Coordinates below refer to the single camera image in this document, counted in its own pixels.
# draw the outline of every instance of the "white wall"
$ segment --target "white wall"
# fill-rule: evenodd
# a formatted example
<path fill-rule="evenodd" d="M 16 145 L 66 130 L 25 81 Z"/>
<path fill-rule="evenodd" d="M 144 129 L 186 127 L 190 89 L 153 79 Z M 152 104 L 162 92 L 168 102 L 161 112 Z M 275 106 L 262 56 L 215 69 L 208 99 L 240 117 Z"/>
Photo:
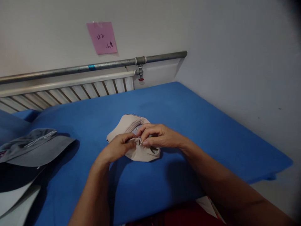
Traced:
<path fill-rule="evenodd" d="M 293 215 L 301 55 L 289 13 L 277 0 L 3 0 L 0 76 L 187 50 L 178 73 L 178 60 L 146 65 L 145 86 L 176 77 L 290 156 L 294 167 L 254 187 Z M 117 54 L 96 55 L 92 21 L 112 22 Z"/>

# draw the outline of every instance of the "hand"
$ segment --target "hand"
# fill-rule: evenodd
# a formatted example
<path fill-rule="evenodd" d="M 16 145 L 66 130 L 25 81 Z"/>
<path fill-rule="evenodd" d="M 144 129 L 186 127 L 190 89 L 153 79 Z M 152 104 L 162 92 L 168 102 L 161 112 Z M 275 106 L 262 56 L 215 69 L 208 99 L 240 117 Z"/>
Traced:
<path fill-rule="evenodd" d="M 143 146 L 181 148 L 187 138 L 162 124 L 144 124 L 137 131 Z"/>
<path fill-rule="evenodd" d="M 134 138 L 133 133 L 124 133 L 115 136 L 115 138 L 101 151 L 97 159 L 108 163 L 114 162 L 124 156 L 128 150 L 136 147 L 135 142 L 126 143 L 129 139 Z"/>

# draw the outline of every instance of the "note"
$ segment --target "note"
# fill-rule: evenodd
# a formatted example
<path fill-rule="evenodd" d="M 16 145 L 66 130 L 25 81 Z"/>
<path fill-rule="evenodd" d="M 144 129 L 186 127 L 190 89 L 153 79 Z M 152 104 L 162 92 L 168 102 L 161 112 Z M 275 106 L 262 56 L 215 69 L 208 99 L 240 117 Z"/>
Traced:
<path fill-rule="evenodd" d="M 97 54 L 116 53 L 116 42 L 111 22 L 87 23 Z"/>

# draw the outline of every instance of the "cap brim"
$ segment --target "cap brim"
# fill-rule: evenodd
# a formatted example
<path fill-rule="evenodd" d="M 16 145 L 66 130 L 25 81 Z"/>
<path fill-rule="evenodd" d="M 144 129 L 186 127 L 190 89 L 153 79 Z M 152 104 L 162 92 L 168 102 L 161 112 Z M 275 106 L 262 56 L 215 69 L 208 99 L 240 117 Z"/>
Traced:
<path fill-rule="evenodd" d="M 29 210 L 37 197 L 41 186 L 31 186 L 19 201 L 0 217 L 0 226 L 24 225 Z"/>
<path fill-rule="evenodd" d="M 0 193 L 0 216 L 5 214 L 11 207 L 14 206 L 14 204 L 16 204 L 16 202 L 27 191 L 33 181 L 34 180 L 19 189 Z"/>
<path fill-rule="evenodd" d="M 70 137 L 56 136 L 30 152 L 7 162 L 20 166 L 43 166 L 54 160 L 73 141 L 75 139 Z"/>
<path fill-rule="evenodd" d="M 45 167 L 45 165 L 41 167 L 25 167 L 1 163 L 0 192 L 8 192 L 25 186 L 34 180 Z"/>

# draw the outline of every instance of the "left hand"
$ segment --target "left hand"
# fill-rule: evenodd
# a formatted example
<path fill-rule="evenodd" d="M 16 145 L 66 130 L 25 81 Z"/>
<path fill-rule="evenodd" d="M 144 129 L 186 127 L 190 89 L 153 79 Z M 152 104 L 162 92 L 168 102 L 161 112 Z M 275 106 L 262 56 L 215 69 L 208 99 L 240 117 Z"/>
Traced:
<path fill-rule="evenodd" d="M 128 150 L 136 146 L 135 142 L 126 143 L 129 139 L 134 137 L 135 134 L 133 133 L 124 133 L 115 136 L 115 138 L 101 151 L 97 159 L 108 163 L 116 161 L 124 156 Z"/>

